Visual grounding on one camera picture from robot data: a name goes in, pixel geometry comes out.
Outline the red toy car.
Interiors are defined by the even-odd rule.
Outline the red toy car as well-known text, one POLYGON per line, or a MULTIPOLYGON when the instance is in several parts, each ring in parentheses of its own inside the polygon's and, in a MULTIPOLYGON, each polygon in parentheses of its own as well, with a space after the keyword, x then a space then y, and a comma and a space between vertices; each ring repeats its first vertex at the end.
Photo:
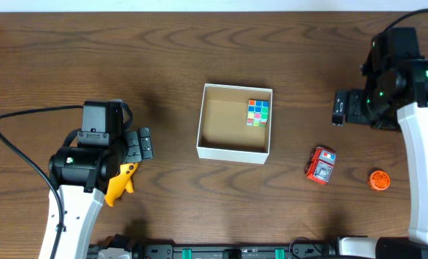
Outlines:
POLYGON ((306 177, 314 182, 327 184, 334 170, 336 159, 335 151, 322 146, 315 147, 304 170, 306 177))

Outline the orange ridged disc toy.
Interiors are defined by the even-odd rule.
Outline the orange ridged disc toy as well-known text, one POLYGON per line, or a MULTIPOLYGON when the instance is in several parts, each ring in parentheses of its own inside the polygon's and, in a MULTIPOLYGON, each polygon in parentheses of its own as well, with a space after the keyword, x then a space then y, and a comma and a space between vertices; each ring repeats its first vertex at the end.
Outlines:
POLYGON ((391 185, 391 178, 385 171, 376 170, 369 175, 368 184, 373 190, 385 191, 391 185))

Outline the colourful puzzle cube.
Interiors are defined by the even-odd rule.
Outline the colourful puzzle cube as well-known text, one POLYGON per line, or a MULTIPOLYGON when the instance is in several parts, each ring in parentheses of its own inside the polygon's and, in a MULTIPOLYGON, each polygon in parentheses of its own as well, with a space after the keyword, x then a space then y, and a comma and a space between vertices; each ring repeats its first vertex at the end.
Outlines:
POLYGON ((270 102, 250 99, 247 103, 246 125, 252 127, 265 127, 270 118, 270 102))

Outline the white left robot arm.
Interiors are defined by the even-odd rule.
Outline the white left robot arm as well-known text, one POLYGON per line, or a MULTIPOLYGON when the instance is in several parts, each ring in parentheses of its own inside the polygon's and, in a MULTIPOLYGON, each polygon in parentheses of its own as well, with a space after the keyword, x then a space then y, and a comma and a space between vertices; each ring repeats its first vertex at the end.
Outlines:
POLYGON ((114 206, 138 164, 153 158, 147 127, 125 132, 109 148, 63 146, 49 161, 57 183, 49 193, 48 220, 40 258, 85 258, 104 203, 114 206))

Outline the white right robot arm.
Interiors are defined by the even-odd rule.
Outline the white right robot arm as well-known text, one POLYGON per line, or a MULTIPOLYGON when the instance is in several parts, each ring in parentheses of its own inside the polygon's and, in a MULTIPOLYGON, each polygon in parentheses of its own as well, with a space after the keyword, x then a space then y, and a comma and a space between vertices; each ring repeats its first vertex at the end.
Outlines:
POLYGON ((380 237, 375 258, 428 258, 428 60, 367 61, 363 90, 338 91, 332 123, 400 132, 411 192, 409 236, 380 237))

